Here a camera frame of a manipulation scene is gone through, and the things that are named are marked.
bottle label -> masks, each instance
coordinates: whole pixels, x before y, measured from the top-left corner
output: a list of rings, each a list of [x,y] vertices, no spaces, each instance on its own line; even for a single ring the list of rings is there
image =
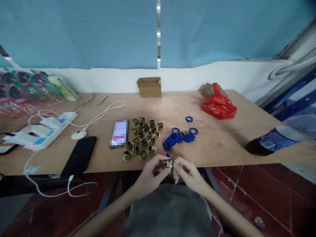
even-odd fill
[[[258,141],[264,148],[270,151],[281,150],[285,147],[299,143],[281,135],[275,128],[266,135],[259,137]]]

dark liquid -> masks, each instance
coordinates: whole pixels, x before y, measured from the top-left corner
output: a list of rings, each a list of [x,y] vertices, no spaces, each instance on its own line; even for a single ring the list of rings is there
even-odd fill
[[[253,139],[252,141],[248,142],[246,145],[246,150],[253,155],[258,155],[258,156],[267,156],[275,151],[270,151],[266,148],[264,148],[258,141],[258,138]]]

left hand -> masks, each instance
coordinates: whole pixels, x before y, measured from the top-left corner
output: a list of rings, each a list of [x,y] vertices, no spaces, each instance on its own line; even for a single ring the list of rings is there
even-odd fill
[[[169,157],[163,155],[155,155],[150,161],[148,161],[135,182],[135,184],[131,187],[133,190],[133,194],[137,200],[143,198],[147,194],[150,194],[156,188],[158,188],[161,181],[171,172],[170,168],[160,168],[160,174],[157,176],[153,175],[153,171],[155,170],[156,166],[161,164],[161,161],[169,160]]]

brass component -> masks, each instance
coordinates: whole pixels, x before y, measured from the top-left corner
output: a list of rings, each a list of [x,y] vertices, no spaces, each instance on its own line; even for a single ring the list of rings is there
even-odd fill
[[[131,142],[127,142],[127,143],[125,143],[125,150],[131,150],[131,149],[133,149],[133,143],[131,143]]]
[[[128,161],[132,158],[132,153],[130,151],[124,151],[123,152],[123,160]]]
[[[172,160],[172,159],[166,160],[164,163],[165,163],[165,165],[166,165],[166,168],[170,168],[171,171],[172,171],[172,168],[173,168],[173,160]]]
[[[141,141],[141,147],[142,147],[142,148],[146,148],[148,145],[149,145],[148,140],[143,139],[143,140]]]
[[[138,155],[141,151],[141,148],[139,146],[134,146],[132,150],[133,155]]]
[[[156,139],[156,140],[159,140],[159,138],[160,138],[159,132],[154,132],[154,133],[152,134],[152,136],[153,136],[153,138]]]
[[[157,144],[157,140],[152,138],[149,140],[149,145],[156,145]]]
[[[140,160],[146,160],[148,157],[148,151],[141,150],[139,153],[139,159]]]
[[[140,121],[141,123],[146,123],[146,119],[143,118],[143,117],[139,117],[139,121]]]
[[[154,145],[150,145],[150,146],[148,147],[148,153],[149,153],[149,155],[155,154],[156,151],[157,151],[157,148],[156,148]]]
[[[153,127],[150,131],[151,131],[152,133],[157,132],[157,127]]]
[[[152,138],[152,132],[146,132],[146,133],[145,133],[145,138],[148,139],[148,140],[149,140],[150,138]]]
[[[156,127],[156,123],[155,123],[155,122],[150,122],[150,123],[149,123],[149,127],[150,127],[150,128]]]
[[[135,137],[135,138],[133,139],[133,144],[134,144],[135,146],[139,145],[140,143],[141,143],[141,139],[140,139],[139,137]]]
[[[144,125],[142,123],[139,123],[138,124],[138,129],[143,130],[143,128],[144,128]]]
[[[138,129],[137,128],[132,128],[132,134],[133,136],[137,136],[138,135]]]
[[[133,119],[133,124],[134,124],[135,126],[137,126],[137,125],[139,124],[138,119],[134,118],[134,119]]]
[[[145,136],[144,132],[143,131],[138,131],[138,136],[140,138],[143,138]]]
[[[150,131],[150,127],[149,127],[149,125],[146,123],[145,125],[144,125],[144,132],[149,132]]]
[[[157,128],[158,128],[158,130],[159,130],[159,131],[162,131],[162,130],[164,130],[164,129],[165,129],[165,127],[164,127],[164,124],[163,124],[163,123],[159,123],[159,124],[158,124],[158,126],[157,126]]]

white power strip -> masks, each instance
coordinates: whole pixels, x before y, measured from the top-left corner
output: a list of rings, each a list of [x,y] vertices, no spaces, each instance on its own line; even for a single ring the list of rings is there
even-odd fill
[[[29,150],[40,150],[48,147],[59,134],[78,116],[75,112],[62,113],[57,120],[62,124],[60,128],[51,129],[51,132],[45,137],[36,136],[37,140],[31,145],[25,145],[24,148]]]

